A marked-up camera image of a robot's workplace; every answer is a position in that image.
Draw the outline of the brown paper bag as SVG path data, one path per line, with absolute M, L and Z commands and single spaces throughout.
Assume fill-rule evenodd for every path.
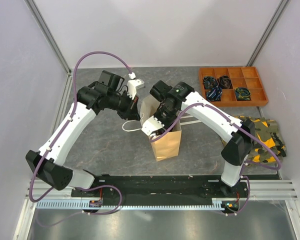
M 143 125 L 143 123 L 155 113 L 159 105 L 160 102 L 151 95 L 146 96 L 142 100 L 139 112 L 141 125 Z M 169 133 L 167 133 L 161 139 L 151 143 L 151 147 L 157 162 L 172 157 L 177 157 L 179 155 L 182 138 L 181 125 L 183 124 L 186 125 L 189 123 L 180 123 L 179 120 Z

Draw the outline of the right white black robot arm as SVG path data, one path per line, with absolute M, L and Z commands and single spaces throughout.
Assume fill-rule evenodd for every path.
M 193 87 L 180 81 L 169 86 L 158 81 L 150 95 L 159 101 L 159 107 L 143 124 L 142 131 L 157 141 L 177 124 L 185 113 L 195 117 L 217 133 L 226 145 L 221 151 L 225 160 L 219 191 L 225 197 L 237 191 L 244 161 L 253 147 L 255 127 L 251 120 L 235 118 L 205 100 Z

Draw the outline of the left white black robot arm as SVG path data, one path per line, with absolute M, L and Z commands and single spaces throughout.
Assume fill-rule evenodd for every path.
M 86 170 L 72 170 L 64 166 L 66 158 L 87 125 L 105 109 L 115 111 L 123 120 L 140 120 L 137 90 L 145 86 L 140 79 L 131 79 L 120 92 L 124 79 L 106 70 L 97 81 L 78 90 L 77 102 L 70 107 L 65 119 L 50 139 L 37 151 L 30 150 L 25 159 L 35 174 L 54 189 L 82 188 L 89 197 L 96 196 L 100 185 Z

